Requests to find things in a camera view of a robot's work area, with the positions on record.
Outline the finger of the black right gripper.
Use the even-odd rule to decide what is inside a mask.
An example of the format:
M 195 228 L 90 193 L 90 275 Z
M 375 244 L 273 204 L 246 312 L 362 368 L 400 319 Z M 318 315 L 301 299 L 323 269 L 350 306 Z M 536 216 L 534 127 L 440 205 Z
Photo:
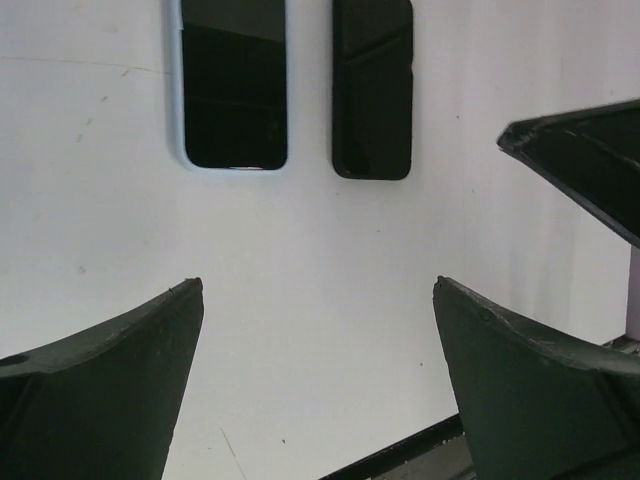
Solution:
M 639 246 L 637 99 L 515 121 L 497 145 Z

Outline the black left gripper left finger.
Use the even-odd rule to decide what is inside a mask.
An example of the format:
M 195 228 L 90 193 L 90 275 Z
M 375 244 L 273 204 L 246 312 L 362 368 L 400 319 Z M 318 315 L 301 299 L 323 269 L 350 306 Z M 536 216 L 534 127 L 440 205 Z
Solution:
M 191 278 L 3 358 L 2 478 L 161 478 L 203 318 L 203 284 Z

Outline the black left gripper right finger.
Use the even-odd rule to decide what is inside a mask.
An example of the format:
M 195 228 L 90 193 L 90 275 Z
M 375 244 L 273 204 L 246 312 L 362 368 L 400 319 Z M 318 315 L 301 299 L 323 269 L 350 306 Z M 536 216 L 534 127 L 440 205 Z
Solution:
M 636 479 L 639 358 L 438 278 L 437 328 L 480 479 Z

